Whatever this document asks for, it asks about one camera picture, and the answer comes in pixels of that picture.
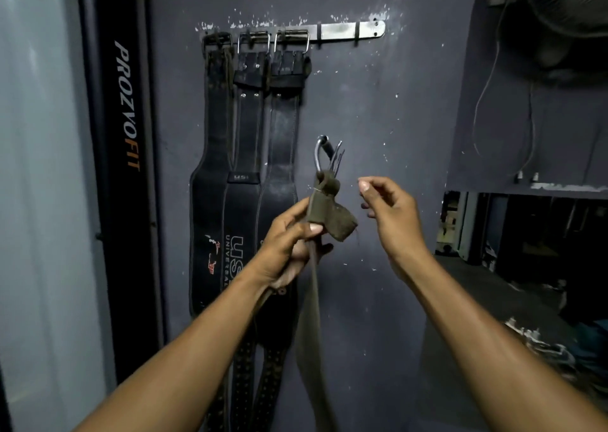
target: belt strap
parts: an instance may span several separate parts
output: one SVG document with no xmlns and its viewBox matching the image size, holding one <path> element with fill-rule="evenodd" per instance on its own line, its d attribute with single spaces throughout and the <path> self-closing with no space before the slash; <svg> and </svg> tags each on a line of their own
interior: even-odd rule
<svg viewBox="0 0 608 432">
<path fill-rule="evenodd" d="M 339 190 L 340 182 L 333 172 L 318 172 L 308 204 L 307 221 L 322 224 L 332 237 L 342 242 L 353 233 L 357 220 L 345 207 L 335 202 Z M 325 388 L 321 357 L 317 243 L 308 242 L 313 270 L 295 330 L 295 361 L 313 406 L 317 432 L 336 432 L 338 423 Z"/>
<path fill-rule="evenodd" d="M 205 151 L 190 179 L 192 193 L 190 217 L 190 310 L 201 313 L 223 290 L 221 280 L 223 241 L 223 194 L 232 168 L 232 47 L 223 48 L 220 40 L 229 34 L 213 37 L 218 48 L 205 53 Z M 215 400 L 207 411 L 206 430 L 227 429 L 227 381 L 224 379 Z"/>
<path fill-rule="evenodd" d="M 237 151 L 224 196 L 224 270 L 226 285 L 257 250 L 257 208 L 260 197 L 260 145 L 266 53 L 239 53 L 234 74 L 237 87 Z M 255 330 L 251 326 L 232 365 L 231 430 L 246 432 L 254 395 Z"/>
<path fill-rule="evenodd" d="M 297 201 L 294 151 L 302 88 L 310 74 L 310 59 L 301 51 L 275 52 L 270 65 L 272 92 L 268 173 L 258 206 L 258 244 L 270 224 Z M 285 355 L 291 345 L 297 312 L 295 282 L 271 295 L 255 317 L 264 365 L 256 393 L 250 430 L 268 432 L 274 416 Z"/>
</svg>

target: wall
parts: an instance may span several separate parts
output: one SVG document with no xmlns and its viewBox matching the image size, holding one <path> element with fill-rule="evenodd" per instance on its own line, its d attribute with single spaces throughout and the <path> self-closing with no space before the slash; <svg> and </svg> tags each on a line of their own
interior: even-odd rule
<svg viewBox="0 0 608 432">
<path fill-rule="evenodd" d="M 514 175 L 528 156 L 529 82 L 519 72 L 521 61 L 502 43 L 496 71 L 479 105 L 473 146 L 475 104 L 486 83 L 496 43 L 501 8 L 475 0 L 471 15 L 465 73 L 452 148 L 447 187 L 450 190 L 551 195 L 532 190 L 529 181 L 562 185 L 608 185 L 608 87 L 558 89 L 536 85 L 532 95 L 537 138 L 524 180 Z M 554 192 L 560 197 L 608 197 Z"/>
<path fill-rule="evenodd" d="M 386 259 L 359 204 L 357 176 L 394 178 L 420 204 L 434 248 L 473 0 L 149 0 L 162 280 L 171 338 L 190 322 L 190 192 L 204 142 L 203 28 L 385 19 L 384 37 L 312 47 L 295 183 L 313 182 L 319 134 L 343 139 L 338 201 L 355 235 L 323 259 L 320 308 L 328 390 L 344 430 L 406 430 L 414 416 L 426 319 Z M 307 275 L 299 279 L 300 296 Z M 273 430 L 314 429 L 288 353 Z"/>
<path fill-rule="evenodd" d="M 113 386 L 78 0 L 0 0 L 0 365 L 15 432 Z"/>
</svg>

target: person's left arm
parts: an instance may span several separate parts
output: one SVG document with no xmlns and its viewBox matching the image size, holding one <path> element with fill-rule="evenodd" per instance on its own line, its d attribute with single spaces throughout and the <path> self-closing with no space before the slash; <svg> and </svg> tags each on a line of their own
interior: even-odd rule
<svg viewBox="0 0 608 432">
<path fill-rule="evenodd" d="M 258 301 L 269 288 L 289 284 L 308 261 L 304 240 L 322 227 L 297 222 L 307 207 L 306 198 L 275 219 L 260 251 L 230 286 L 74 432 L 196 431 Z"/>
</svg>

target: person's left hand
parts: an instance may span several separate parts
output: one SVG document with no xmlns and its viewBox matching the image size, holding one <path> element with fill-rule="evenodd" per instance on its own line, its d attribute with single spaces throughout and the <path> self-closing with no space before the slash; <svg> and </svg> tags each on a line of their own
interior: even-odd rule
<svg viewBox="0 0 608 432">
<path fill-rule="evenodd" d="M 278 289 L 291 283 L 308 262 L 305 241 L 323 232 L 319 224 L 300 222 L 306 215 L 308 200 L 300 200 L 274 219 L 262 247 L 246 266 L 268 287 Z M 321 246 L 318 256 L 332 248 L 332 244 Z"/>
</svg>

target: forearm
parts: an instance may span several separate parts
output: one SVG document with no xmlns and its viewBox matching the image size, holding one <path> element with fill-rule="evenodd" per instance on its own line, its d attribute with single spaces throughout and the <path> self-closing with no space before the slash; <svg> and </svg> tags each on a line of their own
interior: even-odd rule
<svg viewBox="0 0 608 432">
<path fill-rule="evenodd" d="M 428 254 L 397 261 L 492 430 L 607 431 L 588 399 L 498 323 Z"/>
<path fill-rule="evenodd" d="M 122 383 L 77 432 L 194 432 L 265 286 L 247 268 L 175 341 Z"/>
</svg>

